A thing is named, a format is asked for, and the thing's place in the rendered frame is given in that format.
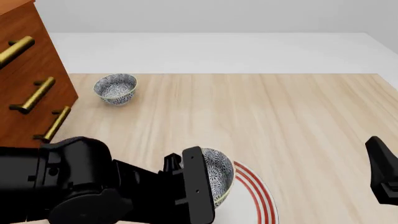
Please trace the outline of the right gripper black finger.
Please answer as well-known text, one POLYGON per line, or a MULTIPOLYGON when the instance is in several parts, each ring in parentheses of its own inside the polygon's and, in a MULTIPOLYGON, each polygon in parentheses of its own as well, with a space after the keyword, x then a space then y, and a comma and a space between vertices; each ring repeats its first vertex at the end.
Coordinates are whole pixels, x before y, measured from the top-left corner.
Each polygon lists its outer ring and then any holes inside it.
POLYGON ((377 136, 365 143, 371 165, 371 187, 398 182, 398 157, 377 136))

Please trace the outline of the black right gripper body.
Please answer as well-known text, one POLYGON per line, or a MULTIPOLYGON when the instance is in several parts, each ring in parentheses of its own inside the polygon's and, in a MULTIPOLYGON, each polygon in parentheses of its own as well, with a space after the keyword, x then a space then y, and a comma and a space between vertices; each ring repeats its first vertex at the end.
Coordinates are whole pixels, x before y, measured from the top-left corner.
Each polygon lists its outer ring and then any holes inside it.
POLYGON ((398 182, 371 184, 371 190, 380 204, 398 206, 398 182))

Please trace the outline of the white plate with red rings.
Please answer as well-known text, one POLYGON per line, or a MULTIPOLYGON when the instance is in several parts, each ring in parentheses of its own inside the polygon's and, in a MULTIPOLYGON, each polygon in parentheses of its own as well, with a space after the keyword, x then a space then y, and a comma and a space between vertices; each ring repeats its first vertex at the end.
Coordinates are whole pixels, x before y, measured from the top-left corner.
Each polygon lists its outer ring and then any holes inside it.
POLYGON ((248 166, 234 162, 236 175, 212 224, 279 224, 277 207, 263 180, 248 166))

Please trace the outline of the blue patterned bowl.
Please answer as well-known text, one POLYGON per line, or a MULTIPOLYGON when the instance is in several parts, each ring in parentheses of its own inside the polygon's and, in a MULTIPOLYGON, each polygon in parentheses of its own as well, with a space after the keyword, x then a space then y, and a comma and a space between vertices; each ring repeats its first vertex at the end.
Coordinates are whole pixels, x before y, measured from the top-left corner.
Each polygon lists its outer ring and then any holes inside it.
POLYGON ((223 152, 211 148, 202 148, 201 151, 208 171, 213 202, 215 208, 218 208, 231 191, 236 169, 223 152))
POLYGON ((99 79, 93 91, 105 103, 122 106, 134 96, 136 87, 137 79, 131 74, 110 74, 99 79))

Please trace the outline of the wooden cabinet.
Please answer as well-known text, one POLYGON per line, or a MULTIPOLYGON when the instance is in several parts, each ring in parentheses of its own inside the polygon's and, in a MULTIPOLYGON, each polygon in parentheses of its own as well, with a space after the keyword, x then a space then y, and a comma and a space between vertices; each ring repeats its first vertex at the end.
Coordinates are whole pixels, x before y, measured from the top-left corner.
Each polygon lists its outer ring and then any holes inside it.
POLYGON ((38 147, 43 142, 33 139, 44 134, 57 115, 53 110, 72 108, 78 95, 55 50, 35 0, 0 0, 0 52, 9 41, 25 36, 35 44, 11 63, 0 69, 0 147, 38 147), (29 114, 10 110, 11 104, 23 104, 38 88, 35 81, 55 78, 55 84, 29 114))

